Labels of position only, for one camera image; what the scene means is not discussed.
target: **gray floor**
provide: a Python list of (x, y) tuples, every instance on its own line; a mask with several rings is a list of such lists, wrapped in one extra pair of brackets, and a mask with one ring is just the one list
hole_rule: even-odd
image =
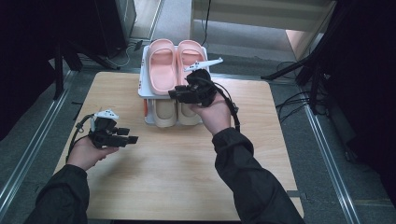
[[(170, 21), (175, 19), (175, 15), (172, 14), (172, 8), (175, 6), (188, 7), (181, 6), (180, 1), (166, 0), (153, 38), (169, 38), (174, 43), (188, 38), (190, 30), (180, 32), (177, 26), (175, 28), (175, 25), (170, 25), (172, 23)], [(192, 38), (201, 43), (203, 41), (202, 27), (200, 27), (199, 21), (195, 23)], [(293, 61), (284, 31), (240, 26), (235, 29), (230, 25), (223, 25), (209, 23), (207, 30), (205, 46), (209, 59), (217, 59), (219, 56), (224, 59), (224, 63), (210, 68), (213, 74), (260, 80), (260, 76), (270, 75), (277, 69), (286, 66), (285, 62)], [(180, 26), (189, 27), (187, 23)], [(261, 38), (254, 39), (255, 35), (252, 35), (251, 32), (260, 34)], [(118, 64), (128, 62), (120, 69), (120, 72), (138, 71), (136, 69), (140, 67), (142, 49), (134, 51), (133, 48), (130, 48), (128, 54), (129, 62), (125, 53), (111, 60)], [(54, 119), (44, 141), (38, 147), (26, 177), (16, 191), (3, 219), (0, 219), (1, 223), (22, 223), (33, 209), (37, 193), (51, 177), (67, 137), (74, 129), (73, 118), (79, 110), (79, 105), (73, 104), (73, 102), (83, 103), (95, 74), (105, 70), (86, 57), (82, 57), (82, 61), (84, 67), (78, 74), (70, 75), (72, 81), (67, 91), (68, 95), (64, 99), (64, 105)], [(300, 91), (300, 87), (294, 85), (290, 78), (282, 77), (270, 84), (276, 105), (283, 103), (287, 98)], [(38, 129), (42, 118), (45, 117), (48, 108), (53, 103), (51, 100), (53, 93), (53, 86), (43, 92), (10, 134), (0, 142), (0, 152), (4, 155), (0, 158), (3, 167), (0, 170), (2, 186), (7, 183), (23, 152), (29, 148), (35, 130)], [(298, 106), (285, 107), (282, 115), (287, 115)], [(395, 209), (383, 190), (378, 175), (364, 164), (347, 161), (343, 145), (332, 126), (331, 118), (317, 116), (317, 119), (326, 136), (336, 167), (344, 180), (360, 222), (369, 224), (396, 223)], [(293, 114), (281, 123), (281, 128), (297, 187), (301, 194), (305, 222), (314, 224), (348, 223), (306, 112), (300, 110)], [(90, 220), (90, 223), (110, 222), (109, 220)]]

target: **sleeve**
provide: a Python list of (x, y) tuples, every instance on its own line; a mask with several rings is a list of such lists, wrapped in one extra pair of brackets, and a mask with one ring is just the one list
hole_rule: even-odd
[(243, 223), (304, 223), (276, 177), (253, 157), (252, 143), (234, 128), (214, 135), (216, 170), (233, 192)]
[(88, 223), (89, 199), (87, 173), (66, 164), (40, 191), (25, 223)]

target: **hand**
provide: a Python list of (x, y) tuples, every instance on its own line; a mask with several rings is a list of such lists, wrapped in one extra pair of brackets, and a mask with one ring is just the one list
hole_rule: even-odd
[(118, 150), (118, 147), (96, 148), (88, 136), (83, 137), (75, 143), (66, 164), (75, 165), (87, 171), (108, 154)]
[(230, 109), (219, 93), (216, 94), (215, 100), (209, 107), (190, 105), (190, 110), (201, 117), (204, 125), (213, 135), (231, 127)]

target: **table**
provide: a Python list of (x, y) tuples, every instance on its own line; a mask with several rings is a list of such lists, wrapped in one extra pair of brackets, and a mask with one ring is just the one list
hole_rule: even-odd
[[(255, 158), (286, 190), (297, 190), (268, 83), (213, 78), (239, 106), (241, 133)], [(230, 189), (219, 178), (212, 135), (203, 124), (158, 128), (144, 121), (138, 74), (100, 72), (78, 115), (111, 108), (117, 127), (139, 136), (88, 171), (89, 218), (129, 220), (239, 220)], [(89, 129), (89, 122), (84, 126)], [(64, 166), (72, 131), (55, 172)], [(302, 216), (300, 198), (292, 198)]]

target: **black sleeve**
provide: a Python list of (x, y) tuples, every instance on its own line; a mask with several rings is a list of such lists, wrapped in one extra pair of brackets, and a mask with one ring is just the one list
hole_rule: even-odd
[(233, 191), (236, 210), (243, 223), (304, 223), (279, 181), (253, 157), (253, 145), (234, 128), (217, 133), (212, 140), (216, 170)]
[(89, 199), (87, 173), (66, 165), (40, 191), (25, 223), (88, 223)]

